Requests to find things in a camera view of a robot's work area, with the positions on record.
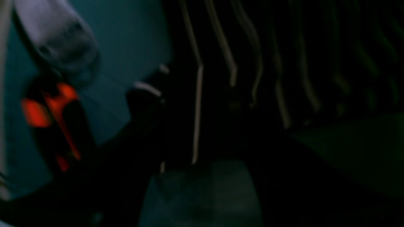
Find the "navy white striped t-shirt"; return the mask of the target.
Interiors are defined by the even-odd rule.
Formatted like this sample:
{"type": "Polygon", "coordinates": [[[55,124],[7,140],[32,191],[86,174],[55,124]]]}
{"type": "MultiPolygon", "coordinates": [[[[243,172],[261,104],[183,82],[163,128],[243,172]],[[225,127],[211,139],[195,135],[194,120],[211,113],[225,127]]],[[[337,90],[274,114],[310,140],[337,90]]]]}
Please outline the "navy white striped t-shirt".
{"type": "Polygon", "coordinates": [[[168,170],[403,108],[402,0],[163,0],[174,60],[126,93],[168,170]]]}

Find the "teal tablecloth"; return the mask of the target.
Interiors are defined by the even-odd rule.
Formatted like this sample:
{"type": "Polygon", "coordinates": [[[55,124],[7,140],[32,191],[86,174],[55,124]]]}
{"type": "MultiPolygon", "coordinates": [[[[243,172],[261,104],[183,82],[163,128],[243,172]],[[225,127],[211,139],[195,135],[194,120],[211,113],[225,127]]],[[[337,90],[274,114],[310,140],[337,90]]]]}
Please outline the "teal tablecloth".
{"type": "MultiPolygon", "coordinates": [[[[70,4],[90,25],[99,47],[97,74],[84,73],[72,82],[79,88],[95,143],[101,145],[130,120],[127,89],[172,59],[166,18],[159,0],[71,0],[70,4]]],[[[11,25],[4,75],[4,174],[10,199],[52,180],[20,105],[27,84],[38,72],[16,25],[11,25]]]]}

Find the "orange black utility knife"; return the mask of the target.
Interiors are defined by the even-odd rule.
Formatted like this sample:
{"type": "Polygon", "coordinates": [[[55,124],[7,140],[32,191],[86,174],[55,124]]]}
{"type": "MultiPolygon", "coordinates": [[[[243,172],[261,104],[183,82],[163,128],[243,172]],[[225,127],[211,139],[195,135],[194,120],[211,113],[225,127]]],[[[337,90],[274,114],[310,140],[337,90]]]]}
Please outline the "orange black utility knife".
{"type": "Polygon", "coordinates": [[[96,148],[76,89],[52,76],[34,77],[21,99],[25,120],[45,164],[59,176],[88,159],[96,148]]]}

